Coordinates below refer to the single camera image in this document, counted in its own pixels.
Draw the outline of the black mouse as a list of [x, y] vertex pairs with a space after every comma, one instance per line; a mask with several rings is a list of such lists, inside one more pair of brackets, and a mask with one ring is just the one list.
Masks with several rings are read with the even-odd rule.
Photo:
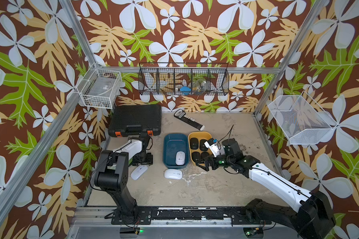
[[207, 142], [206, 139], [201, 139], [199, 141], [199, 149], [202, 151], [202, 152], [207, 152], [208, 151], [208, 148], [206, 147], [205, 143]]
[[201, 153], [201, 158], [206, 158], [208, 156], [210, 156], [210, 154], [208, 152], [202, 152]]
[[197, 138], [195, 137], [192, 137], [190, 140], [189, 140], [189, 147], [191, 150], [197, 150], [199, 148], [199, 141]]
[[191, 158], [194, 163], [200, 163], [202, 161], [201, 154], [197, 151], [195, 151], [191, 154]]

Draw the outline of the white mouse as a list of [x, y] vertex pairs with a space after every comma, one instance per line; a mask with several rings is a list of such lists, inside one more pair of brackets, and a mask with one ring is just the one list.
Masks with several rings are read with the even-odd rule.
[[164, 171], [164, 177], [166, 179], [181, 180], [183, 176], [182, 171], [178, 169], [167, 169]]
[[175, 163], [176, 165], [178, 166], [182, 166], [185, 164], [185, 160], [186, 160], [186, 154], [185, 152], [183, 151], [178, 151], [176, 153], [176, 160], [175, 160]]
[[138, 180], [148, 170], [148, 168], [149, 167], [147, 165], [139, 165], [131, 173], [131, 178], [133, 180]]

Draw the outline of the yellow plastic storage box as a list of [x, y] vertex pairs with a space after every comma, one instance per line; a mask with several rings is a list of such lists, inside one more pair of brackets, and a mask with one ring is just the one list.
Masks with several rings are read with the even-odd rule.
[[[195, 132], [191, 132], [189, 135], [188, 135], [188, 145], [189, 145], [189, 140], [192, 138], [192, 137], [195, 137], [198, 139], [198, 141], [200, 141], [201, 139], [206, 139], [206, 140], [209, 140], [212, 138], [212, 135], [209, 133], [209, 132], [206, 132], [206, 131], [195, 131]], [[195, 163], [193, 162], [192, 158], [191, 158], [191, 154], [193, 152], [199, 152], [200, 154], [202, 153], [202, 151], [198, 148], [197, 150], [191, 150], [189, 148], [189, 155], [190, 155], [190, 161], [195, 165]], [[213, 154], [211, 153], [211, 151], [208, 149], [207, 151], [211, 156], [213, 156]]]

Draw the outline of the teal plastic storage box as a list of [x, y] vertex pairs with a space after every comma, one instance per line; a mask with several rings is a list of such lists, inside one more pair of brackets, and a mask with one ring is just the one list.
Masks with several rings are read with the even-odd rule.
[[[176, 164], [177, 153], [184, 152], [183, 165]], [[164, 138], [163, 163], [168, 169], [183, 169], [189, 163], [189, 145], [183, 133], [170, 133]]]

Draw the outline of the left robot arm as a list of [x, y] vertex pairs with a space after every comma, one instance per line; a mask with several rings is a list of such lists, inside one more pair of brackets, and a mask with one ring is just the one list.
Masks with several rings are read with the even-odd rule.
[[139, 218], [137, 201], [127, 188], [129, 166], [137, 167], [136, 177], [153, 164], [153, 155], [147, 152], [150, 140], [149, 134], [141, 133], [138, 137], [128, 138], [118, 149], [103, 151], [93, 172], [94, 185], [108, 193], [117, 205], [116, 219], [128, 224], [136, 223]]

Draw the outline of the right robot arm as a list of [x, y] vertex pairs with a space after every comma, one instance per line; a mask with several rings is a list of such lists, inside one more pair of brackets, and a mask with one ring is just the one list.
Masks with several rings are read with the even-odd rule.
[[234, 139], [219, 142], [213, 138], [199, 141], [199, 151], [191, 148], [191, 159], [205, 171], [230, 167], [237, 174], [257, 182], [281, 198], [279, 206], [254, 199], [244, 207], [244, 217], [254, 223], [271, 221], [297, 232], [303, 239], [323, 239], [336, 224], [328, 197], [313, 193], [288, 181], [259, 159], [245, 155]]

